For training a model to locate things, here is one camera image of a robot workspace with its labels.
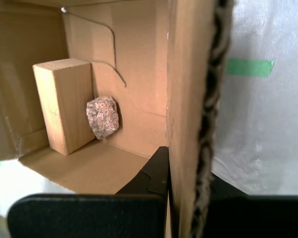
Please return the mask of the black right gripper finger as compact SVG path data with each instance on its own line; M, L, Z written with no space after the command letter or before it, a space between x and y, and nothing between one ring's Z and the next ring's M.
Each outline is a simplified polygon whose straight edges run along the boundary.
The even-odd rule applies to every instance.
M114 195L35 194L7 216L13 238L162 238L168 201L169 150L159 147Z
M298 196L248 195L214 176L203 236L298 238Z

